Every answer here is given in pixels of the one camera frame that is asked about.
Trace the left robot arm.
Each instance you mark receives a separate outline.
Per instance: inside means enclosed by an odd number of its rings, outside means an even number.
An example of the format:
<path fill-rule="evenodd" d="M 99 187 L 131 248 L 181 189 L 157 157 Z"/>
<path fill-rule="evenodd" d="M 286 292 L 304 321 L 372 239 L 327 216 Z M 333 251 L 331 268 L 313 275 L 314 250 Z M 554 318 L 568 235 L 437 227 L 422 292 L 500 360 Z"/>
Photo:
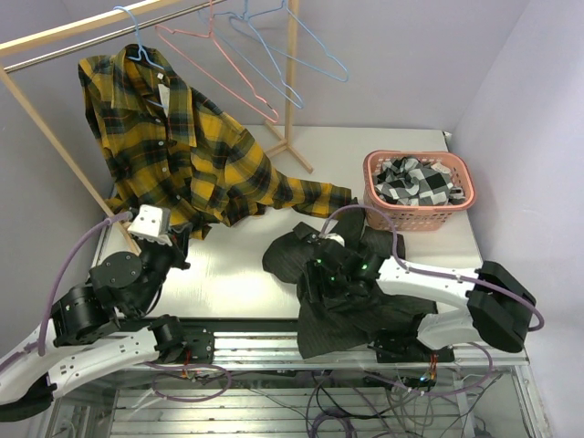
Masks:
<path fill-rule="evenodd" d="M 125 339 L 96 347 L 120 330 L 120 319 L 145 318 L 173 268 L 189 267 L 187 234 L 168 244 L 142 240 L 139 255 L 119 251 L 89 271 L 88 280 L 52 304 L 48 321 L 1 360 L 1 420 L 19 422 L 47 410 L 68 392 L 127 365 L 170 363 L 186 350 L 177 317 L 163 315 Z"/>

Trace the dark green striped shirt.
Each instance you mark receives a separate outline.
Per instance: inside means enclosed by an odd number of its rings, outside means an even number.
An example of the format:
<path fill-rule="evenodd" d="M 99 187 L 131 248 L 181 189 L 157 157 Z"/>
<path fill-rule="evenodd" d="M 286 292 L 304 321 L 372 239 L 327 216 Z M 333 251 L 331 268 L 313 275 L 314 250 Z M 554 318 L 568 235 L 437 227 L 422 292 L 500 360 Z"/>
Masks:
<path fill-rule="evenodd" d="M 297 291 L 297 348 L 305 360 L 371 343 L 382 332 L 403 334 L 434 314 L 434 302 L 381 291 L 379 269 L 403 238 L 365 224 L 355 203 L 341 212 L 327 239 L 303 222 L 263 254 L 265 272 Z"/>

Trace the black white checkered shirt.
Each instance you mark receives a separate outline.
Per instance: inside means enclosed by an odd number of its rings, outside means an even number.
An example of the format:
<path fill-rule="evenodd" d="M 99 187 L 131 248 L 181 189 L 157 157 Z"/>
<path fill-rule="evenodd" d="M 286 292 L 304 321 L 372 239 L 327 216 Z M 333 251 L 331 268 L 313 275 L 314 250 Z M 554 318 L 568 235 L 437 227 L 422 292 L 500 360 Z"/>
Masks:
<path fill-rule="evenodd" d="M 385 202 L 404 206 L 444 206 L 463 203 L 464 190 L 439 162 L 413 156 L 391 159 L 372 176 L 375 193 Z"/>

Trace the blue wire hanger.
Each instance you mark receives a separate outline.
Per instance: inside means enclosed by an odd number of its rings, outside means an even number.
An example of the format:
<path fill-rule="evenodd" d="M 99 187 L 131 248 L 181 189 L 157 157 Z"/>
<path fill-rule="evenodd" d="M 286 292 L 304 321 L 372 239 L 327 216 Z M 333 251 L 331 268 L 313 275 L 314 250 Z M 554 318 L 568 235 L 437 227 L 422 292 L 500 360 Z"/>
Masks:
<path fill-rule="evenodd" d="M 285 11 L 287 13 L 287 18 L 290 19 L 290 22 L 288 23 L 287 51 L 283 51 L 278 47 L 267 44 L 267 42 L 262 37 L 260 32 L 254 27 L 253 23 L 253 20 L 258 16 L 270 15 L 278 11 Z M 298 12 L 293 11 L 290 1 L 281 1 L 280 5 L 276 8 L 266 9 L 254 14 L 249 13 L 249 2 L 244 1 L 244 10 L 240 15 L 236 13 L 224 13 L 224 15 L 228 16 L 229 25 L 234 31 L 243 35 L 244 37 L 248 37 L 254 40 L 264 48 L 264 50 L 268 54 L 270 61 L 272 62 L 274 68 L 276 69 L 276 72 L 278 73 L 280 83 L 284 87 L 284 90 L 291 91 L 297 97 L 298 100 L 300 100 L 300 97 L 293 89 L 292 79 L 291 78 L 284 79 L 279 64 L 273 57 L 274 53 L 284 56 L 287 59 L 287 61 L 290 62 L 290 64 L 287 65 L 290 68 L 294 67 L 296 64 L 299 64 L 301 66 L 310 68 L 313 71 L 316 71 L 328 78 L 332 78 L 338 82 L 346 83 L 349 80 L 349 72 L 345 65 L 342 64 L 336 57 L 334 57 L 329 52 L 328 48 L 323 44 L 323 42 L 298 18 Z M 331 59 L 339 68 L 342 69 L 343 71 L 342 77 L 334 75 L 322 68 L 319 68 L 316 65 L 310 64 L 305 60 L 297 57 L 297 37 L 298 37 L 297 33 L 300 28 L 304 30 L 312 38 L 312 40 L 319 45 L 324 55 L 328 59 Z"/>

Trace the pink hanger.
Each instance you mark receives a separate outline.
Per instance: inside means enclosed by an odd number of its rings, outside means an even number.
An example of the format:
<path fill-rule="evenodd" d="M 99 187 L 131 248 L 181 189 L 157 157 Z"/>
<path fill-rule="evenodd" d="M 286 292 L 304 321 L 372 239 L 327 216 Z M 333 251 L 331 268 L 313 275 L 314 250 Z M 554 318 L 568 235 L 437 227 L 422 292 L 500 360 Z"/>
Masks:
<path fill-rule="evenodd" d="M 154 26 L 155 36 L 187 68 L 193 85 L 243 123 L 281 121 L 281 111 L 240 66 L 215 33 L 215 1 L 203 10 Z"/>

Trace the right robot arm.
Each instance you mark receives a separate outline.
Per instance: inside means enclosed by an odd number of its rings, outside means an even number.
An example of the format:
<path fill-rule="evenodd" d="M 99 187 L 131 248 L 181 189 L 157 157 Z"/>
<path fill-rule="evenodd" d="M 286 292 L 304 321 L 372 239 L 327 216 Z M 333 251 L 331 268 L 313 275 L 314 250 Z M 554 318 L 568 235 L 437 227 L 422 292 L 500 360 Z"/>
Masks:
<path fill-rule="evenodd" d="M 536 315 L 534 297 L 497 263 L 446 271 L 333 241 L 304 264 L 297 295 L 305 357 L 366 342 L 395 361 L 478 341 L 518 353 Z"/>

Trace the yellow plaid shirt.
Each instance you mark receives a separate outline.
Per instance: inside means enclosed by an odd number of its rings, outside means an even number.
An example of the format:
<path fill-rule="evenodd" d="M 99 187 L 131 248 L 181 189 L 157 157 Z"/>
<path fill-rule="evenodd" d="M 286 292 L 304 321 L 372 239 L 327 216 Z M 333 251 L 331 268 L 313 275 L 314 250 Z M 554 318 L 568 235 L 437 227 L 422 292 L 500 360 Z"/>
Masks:
<path fill-rule="evenodd" d="M 190 87 L 156 50 L 136 45 L 78 64 L 85 115 L 114 181 L 115 213 L 164 207 L 173 224 L 204 239 L 267 209 L 326 218 L 350 203 L 350 189 L 284 175 L 252 134 Z"/>

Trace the blue hanger checkered shirt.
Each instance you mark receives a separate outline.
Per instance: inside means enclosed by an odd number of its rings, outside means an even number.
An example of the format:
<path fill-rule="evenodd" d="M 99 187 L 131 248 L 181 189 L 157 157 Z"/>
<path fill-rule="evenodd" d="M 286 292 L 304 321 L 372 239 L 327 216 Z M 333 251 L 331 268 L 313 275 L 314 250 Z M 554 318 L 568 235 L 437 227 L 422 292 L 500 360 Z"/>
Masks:
<path fill-rule="evenodd" d="M 200 13 L 200 19 L 208 24 L 217 21 L 219 28 L 215 31 L 222 42 L 232 49 L 269 87 L 276 91 L 296 109 L 302 110 L 305 102 L 295 90 L 290 79 L 275 58 L 276 48 L 271 46 L 256 25 L 256 20 L 280 12 L 287 4 L 279 1 L 278 5 L 259 9 L 252 7 L 250 1 L 242 1 L 240 10 L 221 10 Z"/>

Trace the blue hanger yellow shirt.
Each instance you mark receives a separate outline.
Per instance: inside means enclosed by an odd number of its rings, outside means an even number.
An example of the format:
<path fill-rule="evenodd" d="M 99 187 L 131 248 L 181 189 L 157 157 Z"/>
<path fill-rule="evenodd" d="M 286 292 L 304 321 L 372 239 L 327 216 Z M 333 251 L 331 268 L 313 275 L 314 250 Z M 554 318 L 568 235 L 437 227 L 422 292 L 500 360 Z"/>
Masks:
<path fill-rule="evenodd" d="M 138 23 L 136 16 L 125 6 L 116 5 L 113 7 L 113 10 L 114 11 L 121 11 L 122 13 L 127 15 L 132 22 L 133 33 L 134 33 L 136 43 L 137 43 L 137 56 L 136 57 L 129 57 L 129 59 L 132 61 L 138 62 L 138 63 L 145 62 L 145 63 L 149 64 L 150 67 L 153 68 L 157 73 L 162 73 L 164 71 L 164 68 L 162 66 L 160 66 L 159 64 L 156 64 L 155 62 L 153 62 L 150 59 L 147 50 L 145 49 L 145 47 L 142 44 L 140 25 Z"/>

